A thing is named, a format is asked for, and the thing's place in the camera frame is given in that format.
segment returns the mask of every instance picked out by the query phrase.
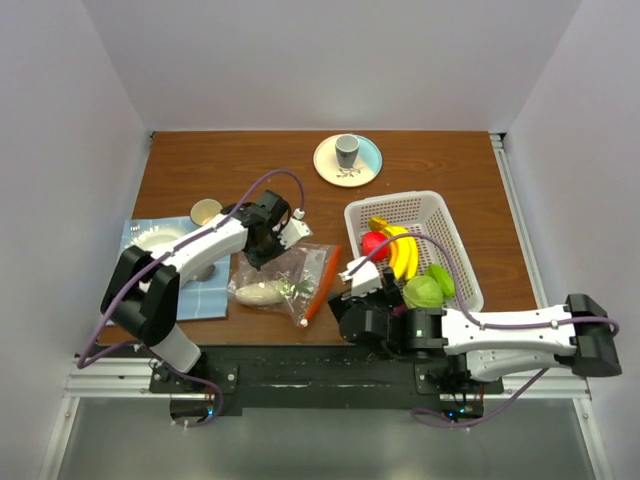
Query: blue placemat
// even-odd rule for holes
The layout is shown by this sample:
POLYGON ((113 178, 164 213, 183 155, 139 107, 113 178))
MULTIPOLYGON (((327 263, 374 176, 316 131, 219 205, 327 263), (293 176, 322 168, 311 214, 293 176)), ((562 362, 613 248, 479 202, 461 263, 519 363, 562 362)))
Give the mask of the blue placemat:
MULTIPOLYGON (((179 225, 192 232, 196 225, 189 217, 154 218, 150 220, 129 220, 125 222, 120 239, 120 251, 131 243, 131 239, 156 225, 179 225)), ((227 316, 227 285, 229 284, 230 257, 221 258, 216 263, 215 273, 204 282, 188 282, 180 289, 178 296, 178 320, 198 318, 223 318, 227 316)))

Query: tomato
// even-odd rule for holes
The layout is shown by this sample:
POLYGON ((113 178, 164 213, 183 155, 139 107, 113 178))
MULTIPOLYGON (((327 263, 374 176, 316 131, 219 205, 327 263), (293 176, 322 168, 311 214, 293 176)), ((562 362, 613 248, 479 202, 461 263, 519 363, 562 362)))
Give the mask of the tomato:
MULTIPOLYGON (((364 253, 365 255, 369 255, 378 245, 380 245, 386 239, 387 237, 385 237, 380 232, 365 233, 362 237, 362 253, 364 253)), ((373 260, 374 262, 380 262, 387 258, 388 255, 389 245, 385 245, 373 256, 371 260, 373 260)))

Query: gray cup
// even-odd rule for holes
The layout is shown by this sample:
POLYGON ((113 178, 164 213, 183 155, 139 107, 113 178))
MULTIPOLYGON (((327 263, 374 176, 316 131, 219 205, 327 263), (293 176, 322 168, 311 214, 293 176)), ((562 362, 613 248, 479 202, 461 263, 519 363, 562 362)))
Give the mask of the gray cup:
POLYGON ((336 157, 342 168, 352 168, 358 156, 360 141, 355 135, 340 135, 336 140, 336 157))

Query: cup on plate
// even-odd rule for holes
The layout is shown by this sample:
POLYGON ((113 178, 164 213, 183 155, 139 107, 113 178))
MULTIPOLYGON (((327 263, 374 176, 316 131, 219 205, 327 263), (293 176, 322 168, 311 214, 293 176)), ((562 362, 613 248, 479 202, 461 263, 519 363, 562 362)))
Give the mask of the cup on plate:
POLYGON ((358 157, 360 140, 355 135, 347 133, 340 135, 336 139, 336 157, 342 168, 353 168, 353 164, 358 157))
POLYGON ((218 215, 220 210, 222 210, 222 204, 219 201, 205 198, 191 207, 189 217, 193 223, 201 227, 213 220, 213 217, 218 215))

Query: plate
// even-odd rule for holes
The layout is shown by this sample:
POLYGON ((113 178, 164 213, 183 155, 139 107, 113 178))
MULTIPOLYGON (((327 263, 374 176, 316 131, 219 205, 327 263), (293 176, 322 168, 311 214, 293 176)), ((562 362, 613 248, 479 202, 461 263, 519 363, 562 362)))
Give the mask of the plate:
POLYGON ((160 247, 171 243, 189 233, 175 225, 154 225, 143 230, 131 239, 129 245, 136 245, 146 251, 160 250, 160 247))
POLYGON ((336 140, 340 135, 324 139, 313 154, 313 165, 322 178, 339 187, 359 187, 376 178, 382 169, 382 154, 375 143, 362 135, 358 157, 352 168, 342 168, 336 157, 336 140))

